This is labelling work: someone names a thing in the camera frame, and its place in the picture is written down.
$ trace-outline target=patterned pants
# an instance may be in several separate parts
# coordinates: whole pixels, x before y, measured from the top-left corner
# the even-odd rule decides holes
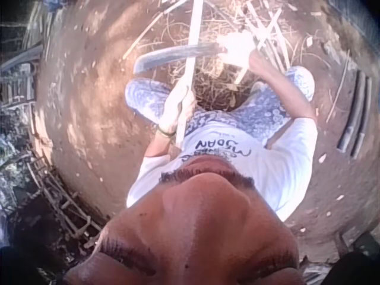
[[[302,66],[293,66],[285,76],[311,101],[314,95],[313,75]],[[205,111],[197,106],[193,118],[188,122],[186,135],[209,122],[221,122],[241,129],[263,145],[289,120],[276,93],[267,85],[252,88],[245,103],[232,112]],[[137,113],[157,124],[163,114],[164,103],[171,89],[164,83],[151,79],[135,79],[125,89],[127,105]]]

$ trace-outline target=lip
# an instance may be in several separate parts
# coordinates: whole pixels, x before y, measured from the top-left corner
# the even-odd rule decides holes
[[[194,158],[188,164],[185,165],[185,168],[188,166],[194,166],[196,164],[203,164],[204,166],[216,166],[221,170],[227,169],[229,171],[235,171],[235,168],[227,160],[221,157],[207,155]]]

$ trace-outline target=mustache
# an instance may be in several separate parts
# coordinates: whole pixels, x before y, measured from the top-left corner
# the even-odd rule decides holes
[[[161,173],[160,183],[183,183],[188,179],[202,173],[214,173],[220,175],[230,182],[235,188],[243,187],[255,189],[255,182],[251,177],[241,175],[238,172],[218,171],[213,169],[177,169],[172,172],[163,172]]]

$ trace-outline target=ground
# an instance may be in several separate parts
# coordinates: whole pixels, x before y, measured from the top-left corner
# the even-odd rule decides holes
[[[224,6],[229,3],[214,2]],[[49,52],[40,63],[36,104],[39,138],[35,145],[57,167],[65,182],[107,218],[125,207],[128,189],[137,177],[152,134],[152,126],[128,109],[124,101],[125,85],[133,78],[133,63],[147,50],[134,49],[125,61],[122,56],[156,15],[157,3],[78,1],[58,13]],[[373,78],[375,95],[379,61],[359,33],[323,0],[313,1],[312,5],[309,1],[273,0],[270,5],[282,7],[281,17],[293,28],[294,32],[284,35],[292,49],[299,42],[294,65],[307,67],[316,82],[313,105],[318,110],[319,137],[313,175],[304,201],[286,224],[299,240],[301,255],[307,254],[315,262],[335,261],[335,233],[342,233],[351,244],[378,223],[380,136],[376,96],[372,98],[369,128],[358,159],[351,159],[349,152],[340,153],[336,146],[349,115],[356,68]],[[189,15],[190,9],[187,3],[179,11]],[[312,16],[310,12],[321,15]],[[165,25],[165,19],[159,21],[144,43],[161,35]],[[306,47],[304,43],[301,56],[300,47],[307,35],[313,36],[313,44]],[[332,46],[337,56],[326,46]],[[348,49],[353,62],[333,115],[326,123]],[[324,154],[326,158],[320,163]]]

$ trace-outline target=white t-shirt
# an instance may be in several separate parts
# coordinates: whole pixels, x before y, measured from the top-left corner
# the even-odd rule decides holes
[[[191,156],[205,150],[217,151],[255,187],[282,221],[296,209],[308,188],[317,129],[312,119],[295,119],[270,150],[246,132],[220,122],[195,130],[183,142],[183,152],[170,161],[169,155],[145,157],[140,173],[129,191],[130,207],[159,182],[161,173],[171,172]]]

